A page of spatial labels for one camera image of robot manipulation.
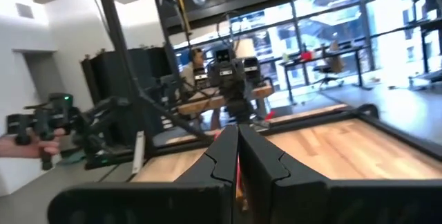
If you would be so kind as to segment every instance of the person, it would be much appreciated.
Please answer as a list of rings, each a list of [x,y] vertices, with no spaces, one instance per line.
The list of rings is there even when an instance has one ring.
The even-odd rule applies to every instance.
[[[51,141],[41,141],[35,133],[30,132],[31,142],[28,145],[16,145],[14,136],[0,137],[0,158],[39,158],[39,148],[49,154],[57,155],[60,153],[60,137],[65,135],[63,129],[54,130],[55,138]]]
[[[195,77],[193,75],[194,68],[204,67],[204,53],[201,48],[194,48],[190,54],[190,62],[184,66],[181,72],[181,78],[183,78],[188,84],[184,83],[184,90],[187,92],[193,92],[193,87],[195,85]],[[221,128],[220,124],[220,109],[214,109],[211,116],[211,130],[216,130]]]

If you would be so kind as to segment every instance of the wooden table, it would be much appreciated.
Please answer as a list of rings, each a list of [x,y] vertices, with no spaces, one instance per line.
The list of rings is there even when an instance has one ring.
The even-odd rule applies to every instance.
[[[203,90],[208,95],[218,95],[218,88],[208,88]],[[269,97],[273,94],[273,89],[271,85],[266,85],[260,88],[255,88],[252,91],[252,100],[262,99],[265,97]],[[195,94],[190,100],[196,100],[198,98],[203,98],[204,95],[201,93]],[[221,95],[212,97],[211,99],[201,100],[199,102],[193,102],[188,104],[183,104],[178,107],[178,111],[183,115],[190,115],[194,113],[199,113],[203,110],[213,110],[219,109],[220,107],[226,104],[226,100]]]
[[[345,107],[336,105],[272,119],[301,118]],[[207,132],[214,134],[221,130]],[[186,142],[195,137],[169,140]],[[346,120],[279,133],[267,139],[290,156],[331,179],[436,179],[442,163],[360,120]],[[173,182],[206,151],[198,149],[153,158],[133,182]]]
[[[300,118],[306,115],[313,115],[317,113],[323,113],[345,107],[346,105],[340,104],[336,106],[326,107],[314,111],[308,111],[304,113],[295,113],[293,115],[283,116],[272,119],[272,122],[284,121],[287,118]],[[207,131],[207,135],[214,135],[217,132],[221,132],[222,129]],[[168,140],[167,143],[186,142],[195,139],[195,136],[189,135],[180,138],[174,138]],[[206,149],[198,149],[195,151],[186,151],[182,153],[175,153],[165,155],[157,158],[150,159],[143,169],[132,179],[132,182],[173,182],[180,177],[188,168],[190,168]]]
[[[442,178],[442,163],[356,119],[267,139],[331,179]]]

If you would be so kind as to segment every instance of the black cable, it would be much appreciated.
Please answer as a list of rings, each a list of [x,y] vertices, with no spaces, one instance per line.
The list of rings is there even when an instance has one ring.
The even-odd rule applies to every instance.
[[[109,38],[111,38],[110,31],[109,31],[109,26],[108,26],[108,24],[106,23],[106,18],[104,17],[104,14],[103,14],[103,12],[102,12],[102,9],[99,7],[98,0],[94,0],[94,2],[95,2],[95,5],[97,6],[98,13],[99,13],[99,18],[100,18],[100,20],[101,20],[102,23],[103,23],[103,27],[104,27],[104,29],[106,30],[106,32],[108,33]]]
[[[235,43],[235,40],[232,40],[232,44],[230,44],[228,41],[226,41],[226,39],[225,39],[225,37],[228,37],[228,36],[225,36],[225,37],[222,37],[221,36],[221,33],[220,33],[220,24],[221,24],[221,22],[223,21],[223,20],[225,20],[226,18],[227,18],[227,16],[228,15],[230,15],[230,14],[232,14],[232,13],[235,13],[235,14],[237,14],[238,16],[239,16],[239,12],[238,11],[236,11],[236,10],[230,10],[230,11],[228,11],[228,12],[225,12],[223,15],[221,15],[221,17],[218,19],[218,21],[216,22],[216,32],[217,32],[217,34],[218,34],[218,38],[221,40],[221,42],[227,47],[227,48],[229,48],[229,49],[231,49],[232,51],[237,51],[238,50],[238,47],[240,46],[240,42],[241,42],[241,36],[240,35],[238,35],[238,41],[236,42],[236,46],[235,47],[233,47],[233,44]],[[232,26],[231,26],[231,23],[230,23],[230,20],[229,20],[229,30],[231,31],[232,30]],[[242,24],[240,23],[240,29],[239,29],[239,32],[238,33],[241,33],[242,32]]]

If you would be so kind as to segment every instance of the office chair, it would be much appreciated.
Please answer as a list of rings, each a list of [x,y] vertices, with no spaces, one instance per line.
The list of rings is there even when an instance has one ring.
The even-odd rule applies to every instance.
[[[338,82],[338,80],[340,79],[339,77],[329,76],[329,74],[331,74],[331,73],[336,73],[333,71],[332,67],[329,64],[315,66],[313,68],[313,71],[325,74],[324,78],[322,78],[312,84],[312,85],[316,85],[316,84],[320,83],[319,88],[321,88],[321,86],[323,84],[328,85],[329,82],[337,82],[338,86],[342,86],[344,84],[343,80]]]
[[[339,47],[338,47],[338,44],[336,41],[334,41],[330,46],[330,51],[335,51],[335,50],[339,50]],[[344,67],[344,63],[339,55],[325,59],[325,65],[319,65],[319,66],[315,66],[313,68],[313,71],[323,73],[323,74],[325,74],[325,77],[318,80],[317,82],[314,82],[313,85],[320,83],[320,85],[319,85],[319,89],[320,89],[323,84],[328,85],[329,82],[337,82],[338,86],[342,86],[344,84],[344,81],[341,80],[340,82],[338,82],[338,80],[339,80],[338,77],[330,77],[329,74],[330,73],[334,73],[334,74],[341,73],[343,71],[343,67]]]

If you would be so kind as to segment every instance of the glass window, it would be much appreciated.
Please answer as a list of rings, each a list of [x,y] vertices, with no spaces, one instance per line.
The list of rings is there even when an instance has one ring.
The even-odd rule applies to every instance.
[[[414,21],[412,0],[376,0],[367,4],[370,34],[401,28]],[[426,17],[425,0],[416,3],[416,20]]]
[[[298,39],[296,38],[295,26],[286,24],[283,26],[271,27],[251,34],[243,35],[241,38],[252,38],[256,57],[260,62],[262,74],[273,80],[276,90],[285,89],[285,75],[283,67],[279,66],[281,61],[273,61],[282,57],[283,54],[292,55],[299,52]]]
[[[233,32],[275,24],[293,18],[290,3],[274,6],[231,19]]]
[[[302,42],[308,50],[364,36],[359,6],[329,12],[299,21]]]
[[[302,17],[357,1],[359,0],[296,0],[296,15]]]
[[[367,4],[367,13],[370,33],[380,34],[401,28],[414,21],[412,0],[376,0]],[[436,11],[426,11],[425,0],[416,3],[416,19],[434,19]],[[432,32],[426,37],[430,54],[439,53],[439,37],[437,32]],[[376,68],[389,69],[422,59],[421,33],[419,28],[404,30],[388,35],[383,35],[372,40]],[[407,66],[409,75],[420,72],[420,68]]]

